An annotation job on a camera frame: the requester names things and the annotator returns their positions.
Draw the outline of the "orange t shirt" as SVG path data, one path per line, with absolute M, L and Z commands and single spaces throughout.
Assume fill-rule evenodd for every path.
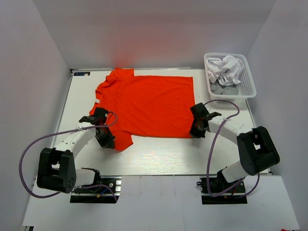
M 115 149 L 133 144 L 132 136 L 189 139 L 195 105 L 193 78 L 136 76 L 134 69 L 116 68 L 95 90 L 97 107 L 113 112 L 110 131 Z

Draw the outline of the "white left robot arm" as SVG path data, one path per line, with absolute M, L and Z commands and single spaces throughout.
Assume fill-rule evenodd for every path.
M 115 149 L 115 136 L 107 124 L 113 114 L 97 107 L 93 115 L 83 116 L 75 130 L 53 148 L 44 148 L 39 157 L 37 186 L 55 192 L 70 193 L 77 187 L 97 192 L 102 186 L 99 170 L 75 166 L 75 158 L 93 138 L 102 148 Z

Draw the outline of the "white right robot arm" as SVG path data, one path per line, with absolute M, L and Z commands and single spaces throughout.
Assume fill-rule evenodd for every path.
M 204 138 L 206 132 L 215 134 L 209 159 L 219 135 L 238 147 L 239 161 L 217 173 L 217 185 L 223 192 L 230 191 L 237 181 L 254 176 L 280 162 L 280 156 L 265 127 L 250 128 L 231 121 L 232 117 L 239 114 L 239 107 L 234 103 L 233 105 L 237 113 L 227 118 L 223 118 L 218 112 L 210 113 L 203 103 L 190 108 L 193 115 L 190 135 L 193 138 Z

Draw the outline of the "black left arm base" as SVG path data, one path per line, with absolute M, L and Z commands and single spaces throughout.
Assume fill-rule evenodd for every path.
M 115 204 L 120 196 L 121 180 L 121 176 L 102 176 L 93 168 L 78 169 L 70 203 Z

